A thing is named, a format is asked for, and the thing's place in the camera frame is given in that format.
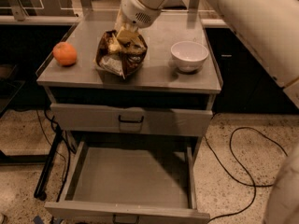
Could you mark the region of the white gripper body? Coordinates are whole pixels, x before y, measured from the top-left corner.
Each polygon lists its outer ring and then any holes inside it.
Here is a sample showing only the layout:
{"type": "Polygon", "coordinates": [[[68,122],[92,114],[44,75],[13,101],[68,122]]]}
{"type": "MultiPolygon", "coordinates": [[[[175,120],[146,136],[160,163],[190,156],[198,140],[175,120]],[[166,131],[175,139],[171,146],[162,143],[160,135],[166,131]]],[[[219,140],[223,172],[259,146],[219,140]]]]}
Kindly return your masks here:
{"type": "Polygon", "coordinates": [[[161,13],[160,5],[158,0],[121,0],[115,30],[122,26],[131,31],[151,26],[161,13]]]}

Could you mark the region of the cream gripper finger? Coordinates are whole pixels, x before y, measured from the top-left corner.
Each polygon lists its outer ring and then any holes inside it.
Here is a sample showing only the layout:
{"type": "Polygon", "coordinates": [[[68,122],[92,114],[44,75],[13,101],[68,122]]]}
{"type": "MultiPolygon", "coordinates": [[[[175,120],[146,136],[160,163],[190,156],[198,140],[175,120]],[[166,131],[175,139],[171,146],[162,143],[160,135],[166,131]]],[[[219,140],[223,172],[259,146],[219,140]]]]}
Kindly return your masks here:
{"type": "Polygon", "coordinates": [[[112,36],[108,40],[108,52],[113,54],[113,53],[118,53],[121,51],[121,44],[117,40],[115,36],[112,36]]]}
{"type": "Polygon", "coordinates": [[[117,40],[122,44],[127,44],[139,36],[139,32],[132,32],[126,29],[120,29],[117,33],[117,40]]]}

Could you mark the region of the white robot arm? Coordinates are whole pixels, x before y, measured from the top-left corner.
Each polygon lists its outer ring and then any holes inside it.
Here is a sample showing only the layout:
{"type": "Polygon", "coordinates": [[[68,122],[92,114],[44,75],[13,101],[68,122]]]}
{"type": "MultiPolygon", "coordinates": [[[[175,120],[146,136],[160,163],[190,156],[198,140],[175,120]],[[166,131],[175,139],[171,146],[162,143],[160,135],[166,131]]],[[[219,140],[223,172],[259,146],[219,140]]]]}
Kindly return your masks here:
{"type": "MultiPolygon", "coordinates": [[[[153,24],[166,0],[121,0],[116,24],[134,29],[153,24]]],[[[299,92],[298,0],[207,0],[268,75],[294,103],[299,92]]],[[[299,224],[298,150],[284,161],[265,209],[263,224],[299,224]]]]}

